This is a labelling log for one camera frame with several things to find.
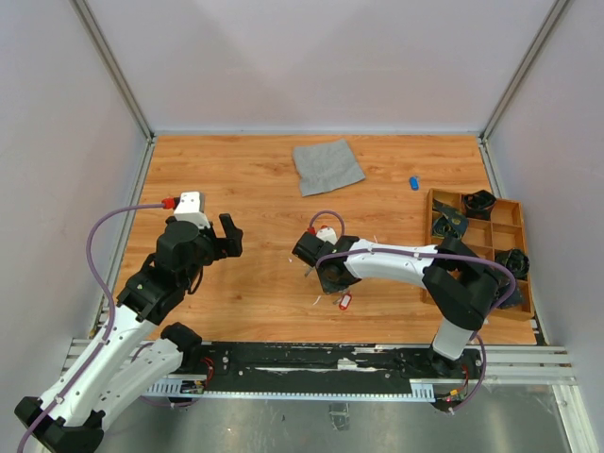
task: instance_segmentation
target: white plastic piece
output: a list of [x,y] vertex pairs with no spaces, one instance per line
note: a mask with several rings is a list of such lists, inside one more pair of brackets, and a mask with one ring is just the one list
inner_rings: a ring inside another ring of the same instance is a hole
[[326,241],[334,245],[338,242],[338,235],[336,234],[336,230],[330,226],[326,226],[325,228],[321,228],[317,231],[316,237],[321,241]]
[[175,371],[182,363],[182,352],[169,340],[157,340],[143,349],[139,357],[120,371],[96,395],[95,411],[103,411],[103,430],[158,379]]
[[443,318],[432,341],[432,348],[441,356],[455,361],[461,356],[473,333],[473,330],[457,327]]
[[[64,401],[50,411],[55,420],[62,417],[65,427],[80,427],[91,414],[99,395],[115,375],[132,349],[146,338],[157,326],[149,321],[136,320],[137,314],[126,306],[116,307],[115,323],[109,335],[109,344],[104,345],[84,374],[64,396]],[[107,329],[107,323],[98,331],[74,365],[50,389],[41,396],[45,409],[65,387],[82,363],[91,355]]]
[[199,229],[210,228],[210,221],[204,214],[204,195],[200,192],[181,193],[174,216],[177,220],[195,224]]
[[355,242],[350,250],[369,249],[372,253],[349,256],[344,262],[346,268],[356,278],[387,278],[402,281],[420,288],[426,288],[422,282],[424,269],[432,264],[433,258],[415,258],[392,253],[377,252],[376,249],[388,248],[417,253],[436,253],[436,245],[424,247],[402,247],[384,243],[371,243],[365,239]]

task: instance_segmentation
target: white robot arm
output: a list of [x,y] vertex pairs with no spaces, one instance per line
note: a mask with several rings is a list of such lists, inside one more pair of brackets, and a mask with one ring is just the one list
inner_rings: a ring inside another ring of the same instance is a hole
[[176,323],[125,365],[185,294],[196,291],[204,266],[243,252],[243,232],[228,214],[220,214],[225,238],[216,237],[201,193],[183,193],[164,200],[164,206],[168,202],[175,215],[166,221],[155,253],[128,279],[110,319],[64,376],[40,398],[25,397],[15,409],[52,452],[93,452],[117,416],[154,382],[201,360],[201,337]]
[[[498,276],[461,241],[446,238],[438,246],[405,247],[342,236],[324,227],[305,232],[294,255],[316,268],[323,291],[346,292],[364,278],[387,278],[427,289],[444,319],[431,348],[435,357],[453,366],[484,322],[495,300]],[[453,257],[457,262],[445,260]],[[454,277],[450,271],[458,271]]]

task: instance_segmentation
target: wood grain surface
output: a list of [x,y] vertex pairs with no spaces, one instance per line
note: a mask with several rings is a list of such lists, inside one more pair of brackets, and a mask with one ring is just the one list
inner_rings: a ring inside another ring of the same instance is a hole
[[[243,255],[205,269],[164,325],[179,321],[205,340],[251,342],[429,343],[442,316],[420,300],[420,290],[385,280],[352,288],[347,311],[322,295],[315,274],[292,256],[294,244],[318,210],[336,210],[347,234],[380,243],[422,245],[430,187],[473,192],[488,188],[474,137],[344,136],[366,175],[332,193],[302,197],[295,146],[342,136],[160,137],[142,203],[201,191],[206,214],[223,235],[218,214],[229,212],[243,230]],[[420,177],[420,191],[409,177]],[[165,210],[137,213],[118,289],[155,249]],[[319,224],[338,227],[329,217]],[[152,338],[159,336],[158,329]],[[534,344],[529,322],[493,318],[483,329],[490,344]]]

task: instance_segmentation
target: white wall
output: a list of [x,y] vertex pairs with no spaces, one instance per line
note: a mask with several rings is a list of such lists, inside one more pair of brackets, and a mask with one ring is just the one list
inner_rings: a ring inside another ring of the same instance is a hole
[[[68,1],[0,1],[0,447],[52,384],[98,294],[88,230],[123,206],[144,140]],[[95,249],[107,269],[117,226]]]
[[90,0],[159,131],[479,131],[552,0]]
[[539,313],[604,446],[604,3],[574,2],[491,140],[522,200]]

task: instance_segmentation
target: wire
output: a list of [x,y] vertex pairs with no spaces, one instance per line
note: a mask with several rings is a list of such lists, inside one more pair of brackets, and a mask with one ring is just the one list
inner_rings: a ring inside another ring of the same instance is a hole
[[[508,287],[508,290],[505,293],[503,293],[503,295],[501,295],[501,297],[499,297],[494,302],[494,304],[491,306],[491,309],[489,310],[489,313],[487,314],[487,316],[489,314],[491,314],[493,312],[493,310],[495,310],[497,307],[499,307],[501,304],[503,304],[506,301],[506,299],[508,299],[508,297],[510,297],[516,289],[516,279],[514,278],[512,272],[510,272],[510,270],[507,267],[499,264],[498,262],[485,260],[485,259],[479,258],[479,257],[466,257],[464,255],[452,255],[452,254],[448,254],[448,253],[440,254],[440,253],[411,252],[408,250],[400,250],[400,249],[394,249],[394,248],[381,248],[381,247],[372,248],[371,250],[369,250],[368,248],[363,248],[363,249],[359,249],[359,250],[348,250],[347,252],[339,252],[339,253],[332,253],[331,255],[325,255],[324,257],[321,257],[317,261],[315,268],[318,269],[319,266],[325,260],[333,260],[335,258],[350,257],[353,255],[359,255],[359,254],[364,254],[364,253],[371,253],[371,254],[373,254],[373,253],[390,253],[393,255],[402,255],[405,257],[412,257],[412,258],[417,258],[417,259],[432,258],[435,260],[455,260],[455,261],[473,262],[476,264],[491,266],[491,267],[497,269],[498,271],[501,271],[507,278],[510,279],[510,285]],[[482,352],[482,370],[480,372],[480,378],[478,379],[477,384],[474,386],[474,388],[468,394],[468,396],[460,404],[458,404],[455,407],[455,409],[453,409],[453,412],[457,412],[459,409],[461,409],[463,406],[465,406],[474,397],[474,395],[476,394],[476,392],[482,385],[482,381],[484,380],[484,376],[486,373],[487,351],[486,351],[486,348],[484,347],[484,342],[482,341],[482,339],[480,338],[480,336],[478,335],[477,332],[474,332],[473,338],[478,339],[478,342],[480,343],[480,351]]]
[[463,401],[460,404],[458,404],[457,406],[455,406],[455,408],[452,408],[452,411],[454,413],[457,412],[459,409],[463,408],[463,406],[465,406],[466,404],[468,404],[470,402],[470,400],[474,397],[474,395],[476,394],[476,392],[478,391],[478,389],[482,385],[482,382],[484,381],[484,377],[486,376],[486,372],[487,372],[487,350],[484,347],[484,342],[482,341],[482,338],[480,338],[480,335],[477,334],[476,339],[480,343],[480,353],[482,354],[482,369],[480,370],[480,376],[478,377],[478,382],[476,383],[476,385],[474,386],[474,388],[470,391],[470,393],[468,394],[468,396],[466,398],[464,398]]
[[109,304],[109,319],[107,321],[107,328],[105,329],[105,332],[103,332],[103,336],[101,337],[103,340],[103,343],[99,343],[94,348],[91,355],[88,356],[88,358],[82,363],[82,365],[79,367],[79,369],[77,371],[75,371],[72,378],[69,379],[69,381],[65,384],[65,387],[63,387],[63,389],[48,404],[46,409],[44,409],[40,413],[40,415],[38,415],[38,417],[36,417],[36,419],[31,423],[31,425],[29,426],[29,428],[27,429],[27,431],[21,438],[19,445],[17,446],[17,453],[23,453],[24,448],[25,448],[25,443],[27,442],[27,439],[29,439],[29,436],[31,436],[33,434],[33,432],[36,430],[36,428],[38,427],[40,422],[44,419],[44,417],[46,415],[48,415],[50,413],[50,411],[57,406],[57,404],[58,404],[57,401],[61,400],[71,390],[71,388],[76,384],[77,380],[82,376],[82,374],[84,374],[84,372],[90,366],[92,361],[94,361],[94,359],[101,352],[101,349],[105,345],[105,341],[107,340],[107,338],[111,334],[111,330],[113,329],[113,324],[115,322],[115,304],[113,302],[113,295],[111,294],[111,290],[109,289],[109,287],[107,286],[105,281],[103,281],[103,278],[101,278],[98,271],[96,270],[96,266],[94,266],[94,261],[92,261],[92,239],[94,239],[94,233],[96,233],[96,230],[106,220],[108,220],[110,217],[113,217],[116,214],[119,214],[122,212],[127,212],[130,210],[151,210],[151,209],[157,209],[157,208],[163,208],[163,207],[164,207],[164,205],[162,203],[153,204],[153,205],[126,206],[124,208],[119,208],[117,210],[112,210],[111,212],[108,212],[92,226],[91,231],[88,234],[88,239],[86,240],[86,261],[88,262],[88,266],[91,269],[92,276],[94,277],[96,282],[99,284],[99,286],[103,290],[103,293],[105,294],[105,297],[107,298],[108,304]]
[[310,219],[309,227],[312,228],[312,226],[314,225],[314,221],[317,220],[319,216],[323,214],[331,214],[340,221],[340,227],[342,227],[342,230],[340,231],[340,237],[342,237],[345,232],[344,218],[335,210],[320,210],[319,212],[314,214]]
[[203,271],[199,271],[199,276],[197,276],[197,282],[195,283],[195,287],[193,288],[193,285],[191,287],[189,287],[189,289],[187,290],[187,294],[188,295],[193,295],[195,293],[197,293],[197,290],[199,289],[199,285],[201,284],[201,277],[203,276]]

